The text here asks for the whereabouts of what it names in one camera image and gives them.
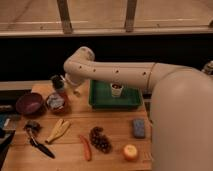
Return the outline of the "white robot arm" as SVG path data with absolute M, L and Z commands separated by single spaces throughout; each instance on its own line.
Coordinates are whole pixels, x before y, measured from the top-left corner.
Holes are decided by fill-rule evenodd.
M 64 62 L 65 78 L 139 88 L 151 95 L 152 171 L 213 171 L 213 78 L 192 67 L 155 62 L 97 62 L 81 47 Z

